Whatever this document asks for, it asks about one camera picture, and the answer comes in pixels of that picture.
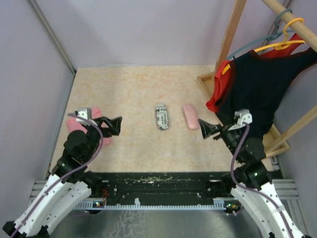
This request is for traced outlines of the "pink glasses case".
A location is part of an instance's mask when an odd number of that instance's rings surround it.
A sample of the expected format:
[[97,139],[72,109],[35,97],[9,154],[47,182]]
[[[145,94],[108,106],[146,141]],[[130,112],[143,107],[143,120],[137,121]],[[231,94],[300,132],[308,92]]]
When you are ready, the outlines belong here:
[[182,107],[184,119],[189,130],[197,130],[199,128],[198,114],[192,104],[184,104]]

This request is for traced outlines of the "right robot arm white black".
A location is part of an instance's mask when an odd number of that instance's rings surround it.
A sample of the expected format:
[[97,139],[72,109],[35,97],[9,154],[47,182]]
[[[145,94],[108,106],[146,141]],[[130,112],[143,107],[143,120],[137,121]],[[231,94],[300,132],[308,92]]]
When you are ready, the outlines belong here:
[[266,157],[262,140],[248,137],[252,122],[249,110],[235,112],[234,118],[224,124],[198,119],[203,139],[222,139],[233,155],[229,173],[212,195],[236,198],[264,238],[305,238],[307,235],[293,222],[262,162]]

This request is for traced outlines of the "newspaper print glasses case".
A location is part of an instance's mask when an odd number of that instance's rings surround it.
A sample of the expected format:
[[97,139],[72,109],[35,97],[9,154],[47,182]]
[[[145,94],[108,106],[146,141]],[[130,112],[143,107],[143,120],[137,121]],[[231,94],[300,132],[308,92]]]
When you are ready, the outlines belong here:
[[165,104],[158,104],[155,107],[155,116],[157,127],[159,130],[165,131],[169,129],[169,114]]

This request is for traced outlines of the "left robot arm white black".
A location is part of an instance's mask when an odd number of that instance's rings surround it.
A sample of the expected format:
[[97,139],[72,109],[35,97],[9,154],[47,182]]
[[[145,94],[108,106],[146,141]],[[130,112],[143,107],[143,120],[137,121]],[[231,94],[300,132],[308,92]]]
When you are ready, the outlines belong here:
[[102,193],[102,179],[87,167],[99,154],[103,140],[120,134],[122,117],[72,117],[86,131],[69,133],[62,156],[40,193],[18,219],[4,224],[2,229],[11,238],[48,238],[75,206]]

